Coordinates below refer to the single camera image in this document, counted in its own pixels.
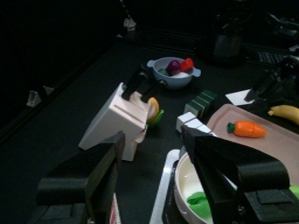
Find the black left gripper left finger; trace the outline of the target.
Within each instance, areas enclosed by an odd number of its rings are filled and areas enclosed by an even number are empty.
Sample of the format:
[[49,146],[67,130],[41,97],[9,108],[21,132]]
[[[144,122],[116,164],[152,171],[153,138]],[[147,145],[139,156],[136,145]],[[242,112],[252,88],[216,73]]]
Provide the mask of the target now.
[[109,224],[124,144],[117,132],[48,172],[28,224]]

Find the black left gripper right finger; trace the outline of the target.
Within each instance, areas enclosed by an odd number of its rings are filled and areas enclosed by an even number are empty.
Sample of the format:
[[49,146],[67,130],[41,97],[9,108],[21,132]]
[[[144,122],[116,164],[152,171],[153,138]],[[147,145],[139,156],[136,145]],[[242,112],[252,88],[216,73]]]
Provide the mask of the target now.
[[210,202],[214,224],[299,222],[284,164],[260,150],[187,126],[182,141]]

